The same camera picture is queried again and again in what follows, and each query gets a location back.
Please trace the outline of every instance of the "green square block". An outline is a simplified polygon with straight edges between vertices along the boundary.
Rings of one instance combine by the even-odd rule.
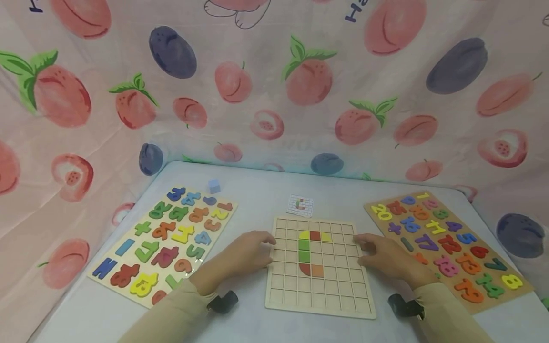
[[[309,251],[309,241],[306,239],[299,240],[299,250]]]
[[[311,254],[308,251],[299,251],[299,262],[311,263]]]

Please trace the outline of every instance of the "sleeve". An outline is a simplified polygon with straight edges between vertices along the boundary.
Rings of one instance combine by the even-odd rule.
[[[136,321],[119,342],[181,343],[195,321],[206,316],[206,306],[216,296],[201,296],[186,279]]]
[[[425,316],[419,325],[429,342],[494,343],[444,284],[425,285],[414,294],[424,308]]]

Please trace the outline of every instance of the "table surface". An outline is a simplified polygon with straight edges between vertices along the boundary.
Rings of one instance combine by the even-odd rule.
[[[31,342],[115,342],[146,309],[88,279],[85,276],[88,269],[133,227],[143,212],[158,202],[166,189],[179,184],[207,192],[208,180],[214,178],[220,181],[219,196],[238,202],[239,207],[208,258],[215,256],[243,232],[252,229],[270,231],[273,219],[286,215],[291,194],[314,199],[313,218],[351,221],[359,233],[380,234],[363,204],[426,189],[508,263],[511,262],[486,224],[457,190],[172,162],[146,190]],[[411,297],[409,289],[401,282],[368,272],[378,315],[376,320],[266,309],[267,271],[262,270],[244,280],[233,280],[222,286],[234,290],[239,303],[231,313],[225,316],[212,314],[199,323],[189,341],[280,343],[344,339],[347,342],[426,342],[414,324],[415,319],[396,318],[387,303],[387,298],[396,292]],[[479,313],[475,319],[498,343],[542,342],[549,336],[549,313],[534,293]]]

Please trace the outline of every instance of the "number puzzle board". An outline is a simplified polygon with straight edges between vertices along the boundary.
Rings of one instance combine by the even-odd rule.
[[[471,314],[533,287],[430,192],[364,205],[382,233],[428,266]]]
[[[274,220],[265,307],[277,310],[376,318],[360,247],[350,222],[296,217]]]
[[[151,308],[202,264],[237,206],[191,188],[172,188],[88,276]]]

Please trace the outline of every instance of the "person's right hand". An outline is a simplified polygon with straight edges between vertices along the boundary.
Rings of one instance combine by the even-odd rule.
[[[392,239],[366,233],[355,235],[354,240],[363,250],[373,252],[373,255],[358,259],[361,266],[374,267],[388,277],[404,280],[412,290],[439,282],[429,268],[419,263]]]

